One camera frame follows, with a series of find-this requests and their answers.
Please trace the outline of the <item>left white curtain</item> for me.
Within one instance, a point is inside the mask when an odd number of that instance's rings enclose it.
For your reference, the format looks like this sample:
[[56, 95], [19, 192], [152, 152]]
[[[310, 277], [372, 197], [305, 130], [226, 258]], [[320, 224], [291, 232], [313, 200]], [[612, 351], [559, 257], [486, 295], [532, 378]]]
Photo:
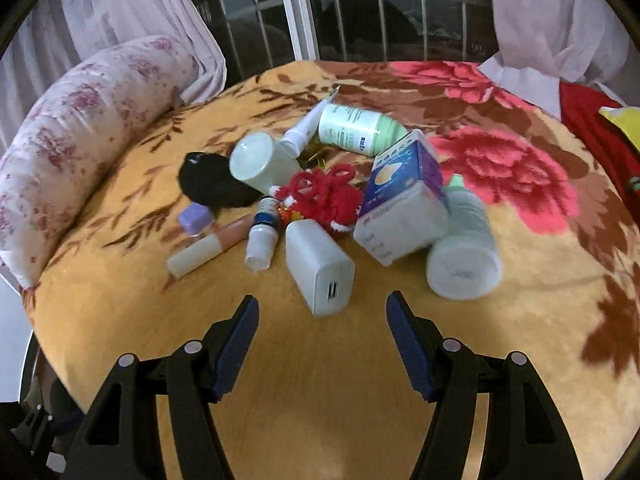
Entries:
[[1, 14], [2, 148], [58, 78], [129, 40], [171, 36], [189, 50], [198, 78], [182, 92], [186, 104], [218, 96], [227, 81], [221, 48], [191, 0], [1, 0]]

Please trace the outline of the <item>green capped white bottle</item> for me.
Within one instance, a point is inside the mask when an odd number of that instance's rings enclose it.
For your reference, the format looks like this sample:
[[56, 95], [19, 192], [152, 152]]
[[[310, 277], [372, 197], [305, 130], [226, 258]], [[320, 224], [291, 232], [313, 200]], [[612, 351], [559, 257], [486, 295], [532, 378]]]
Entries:
[[453, 174], [446, 185], [448, 232], [426, 258], [428, 286], [450, 300], [474, 300], [501, 282], [503, 265], [484, 202]]

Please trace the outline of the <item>window with metal bars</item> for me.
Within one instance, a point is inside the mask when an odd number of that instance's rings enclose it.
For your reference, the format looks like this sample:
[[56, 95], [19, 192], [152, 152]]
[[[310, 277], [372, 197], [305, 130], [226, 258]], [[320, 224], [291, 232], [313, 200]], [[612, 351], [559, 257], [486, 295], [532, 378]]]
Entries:
[[236, 84], [294, 60], [483, 62], [491, 0], [192, 0]]

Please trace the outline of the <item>white USB charger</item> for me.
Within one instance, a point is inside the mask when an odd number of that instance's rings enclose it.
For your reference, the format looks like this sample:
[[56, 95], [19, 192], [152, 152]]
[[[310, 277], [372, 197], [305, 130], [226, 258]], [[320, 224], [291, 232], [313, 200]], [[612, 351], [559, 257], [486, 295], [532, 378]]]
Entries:
[[297, 220], [285, 230], [285, 260], [310, 313], [324, 318], [349, 304], [355, 263], [314, 220]]

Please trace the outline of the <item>white jar pale lid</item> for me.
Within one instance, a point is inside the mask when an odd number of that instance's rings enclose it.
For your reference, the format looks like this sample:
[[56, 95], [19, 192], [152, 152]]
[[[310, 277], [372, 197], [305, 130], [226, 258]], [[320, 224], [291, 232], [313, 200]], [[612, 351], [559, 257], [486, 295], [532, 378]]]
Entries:
[[299, 173], [297, 160], [264, 132], [250, 133], [235, 145], [229, 168], [236, 180], [269, 195], [275, 186], [287, 186]]

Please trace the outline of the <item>green frog lotion bottle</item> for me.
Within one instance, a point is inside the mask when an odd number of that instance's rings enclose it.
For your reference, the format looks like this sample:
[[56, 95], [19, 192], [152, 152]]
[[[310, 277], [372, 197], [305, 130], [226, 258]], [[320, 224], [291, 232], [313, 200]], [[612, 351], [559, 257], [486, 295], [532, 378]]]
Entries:
[[319, 140], [351, 153], [375, 157], [408, 134], [400, 122], [374, 110], [330, 104], [318, 125]]

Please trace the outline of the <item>white squeeze tube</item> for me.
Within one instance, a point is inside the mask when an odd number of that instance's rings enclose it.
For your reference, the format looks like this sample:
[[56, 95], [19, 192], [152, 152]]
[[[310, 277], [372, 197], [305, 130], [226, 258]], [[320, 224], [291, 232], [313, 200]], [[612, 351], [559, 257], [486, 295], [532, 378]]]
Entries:
[[336, 86], [279, 140], [291, 157], [297, 158], [303, 153], [318, 128], [323, 111], [333, 102], [339, 91], [340, 87]]

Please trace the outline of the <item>red knitted ornament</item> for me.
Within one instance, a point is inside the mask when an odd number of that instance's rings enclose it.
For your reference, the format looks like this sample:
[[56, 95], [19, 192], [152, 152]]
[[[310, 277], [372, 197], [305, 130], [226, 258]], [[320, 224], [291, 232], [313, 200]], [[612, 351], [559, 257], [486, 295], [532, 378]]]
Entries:
[[269, 195], [278, 201], [281, 219], [290, 224], [314, 220], [332, 235], [352, 232], [363, 194], [352, 184], [356, 168], [335, 165], [327, 170], [299, 171], [286, 185], [273, 185]]

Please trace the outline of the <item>peach lip balm tube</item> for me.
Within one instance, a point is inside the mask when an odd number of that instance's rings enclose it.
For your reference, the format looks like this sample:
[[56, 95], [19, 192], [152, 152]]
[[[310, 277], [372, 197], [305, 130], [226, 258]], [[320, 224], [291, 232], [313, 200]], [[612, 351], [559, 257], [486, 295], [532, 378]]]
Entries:
[[169, 274], [175, 280], [180, 280], [186, 274], [246, 240], [252, 223], [253, 217], [246, 214], [197, 240], [189, 247], [183, 248], [167, 259], [166, 266]]

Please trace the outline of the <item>red quilt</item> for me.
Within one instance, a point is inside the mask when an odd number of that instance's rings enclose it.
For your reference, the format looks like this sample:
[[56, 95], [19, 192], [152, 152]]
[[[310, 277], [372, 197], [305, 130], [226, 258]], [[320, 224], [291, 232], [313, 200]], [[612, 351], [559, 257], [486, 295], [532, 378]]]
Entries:
[[619, 128], [608, 122], [602, 106], [620, 108], [600, 90], [560, 82], [561, 122], [597, 159], [625, 206], [639, 222], [639, 152]]

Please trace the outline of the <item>small white dropper bottle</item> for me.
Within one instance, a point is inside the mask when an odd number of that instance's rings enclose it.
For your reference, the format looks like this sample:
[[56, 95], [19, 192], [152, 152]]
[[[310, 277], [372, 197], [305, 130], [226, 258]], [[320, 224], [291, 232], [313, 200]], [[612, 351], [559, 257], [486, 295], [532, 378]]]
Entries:
[[252, 226], [248, 233], [244, 263], [253, 272], [270, 267], [280, 231], [279, 202], [264, 196], [257, 205]]

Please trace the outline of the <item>white curtain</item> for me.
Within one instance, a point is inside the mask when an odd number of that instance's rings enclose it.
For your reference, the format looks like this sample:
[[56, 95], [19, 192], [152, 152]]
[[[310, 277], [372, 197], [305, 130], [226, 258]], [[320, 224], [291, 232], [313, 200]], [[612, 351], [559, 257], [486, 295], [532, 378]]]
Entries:
[[218, 96], [227, 81], [221, 48], [191, 0], [1, 0], [1, 14], [2, 148], [58, 78], [129, 40], [171, 36], [189, 50], [198, 78], [182, 92], [186, 104]]
[[639, 104], [639, 51], [605, 0], [491, 0], [498, 52], [480, 72], [561, 117], [560, 82]]

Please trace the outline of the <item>right white curtain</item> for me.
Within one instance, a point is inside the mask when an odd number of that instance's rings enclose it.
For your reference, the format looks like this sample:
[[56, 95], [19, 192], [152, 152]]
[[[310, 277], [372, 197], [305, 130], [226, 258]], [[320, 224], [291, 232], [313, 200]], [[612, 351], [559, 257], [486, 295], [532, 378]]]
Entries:
[[498, 52], [480, 72], [561, 117], [560, 82], [639, 104], [639, 51], [605, 0], [491, 0]]

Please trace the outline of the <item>pink floral bolster pillow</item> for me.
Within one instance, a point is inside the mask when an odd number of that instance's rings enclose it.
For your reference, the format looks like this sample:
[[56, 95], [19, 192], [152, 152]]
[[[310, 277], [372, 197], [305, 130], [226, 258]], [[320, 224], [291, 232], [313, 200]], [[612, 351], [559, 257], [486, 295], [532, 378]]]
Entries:
[[37, 284], [104, 174], [198, 78], [177, 40], [149, 36], [69, 70], [27, 114], [1, 159], [1, 261]]

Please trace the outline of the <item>blue white medicine box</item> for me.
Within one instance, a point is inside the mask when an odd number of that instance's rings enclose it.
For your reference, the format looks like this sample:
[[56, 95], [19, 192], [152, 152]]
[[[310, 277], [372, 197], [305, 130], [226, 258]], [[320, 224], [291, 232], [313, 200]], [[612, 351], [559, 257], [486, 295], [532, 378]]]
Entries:
[[414, 129], [375, 157], [354, 240], [390, 266], [444, 237], [448, 220], [436, 153], [425, 133]]

